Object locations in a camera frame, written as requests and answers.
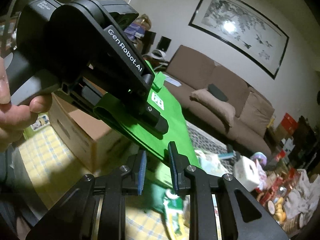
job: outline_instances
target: red box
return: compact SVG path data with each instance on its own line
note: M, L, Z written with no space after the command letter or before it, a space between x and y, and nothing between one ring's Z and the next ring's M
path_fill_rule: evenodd
M288 113L285 113L281 125L291 135L293 135L294 131L298 128L298 123Z

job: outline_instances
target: patterned rug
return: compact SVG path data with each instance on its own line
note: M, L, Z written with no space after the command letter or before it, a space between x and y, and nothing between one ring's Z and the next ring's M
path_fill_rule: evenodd
M195 149L206 150L211 153L227 153L227 146L216 138L202 131L200 128L186 121L188 133ZM235 159L220 160L221 164L232 174Z

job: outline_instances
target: sofa backrest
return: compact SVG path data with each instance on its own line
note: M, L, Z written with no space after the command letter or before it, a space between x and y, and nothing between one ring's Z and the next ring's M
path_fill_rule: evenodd
M207 87L215 62L199 51L181 45L166 72L195 90Z
M234 106L236 117L239 117L250 92L247 83L222 65L214 68L208 82L228 97L227 102Z

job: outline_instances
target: wall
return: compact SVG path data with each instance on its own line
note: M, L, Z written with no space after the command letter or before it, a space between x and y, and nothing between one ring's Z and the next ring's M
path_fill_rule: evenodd
M237 50L188 26L199 0L132 0L131 5L140 14L149 15L152 21L151 30L157 33L152 49L162 35L172 39L167 51L168 59L181 44L196 49L239 75L268 98L275 108L275 125L288 112L296 120L303 115L314 126L320 120L320 106L316 103L320 79L311 67L316 55L310 44L274 5L266 0L242 1L266 15L289 36L288 47L275 80ZM303 0L291 2L293 5L304 3ZM314 19L307 18L311 17L308 15L304 17L308 27L308 22Z

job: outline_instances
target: throw pillow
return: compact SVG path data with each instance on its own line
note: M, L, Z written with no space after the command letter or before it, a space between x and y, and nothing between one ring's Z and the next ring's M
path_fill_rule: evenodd
M211 112L225 121L230 127L233 126L233 118L235 117L236 110L229 103L220 101L206 89L193 91L190 95L190 99L197 101L208 108Z
M228 98L227 96L219 89L217 88L214 84L210 84L208 86L208 91L217 99L221 100L222 102L227 102Z
M239 119L263 137L274 111L266 100L251 91Z

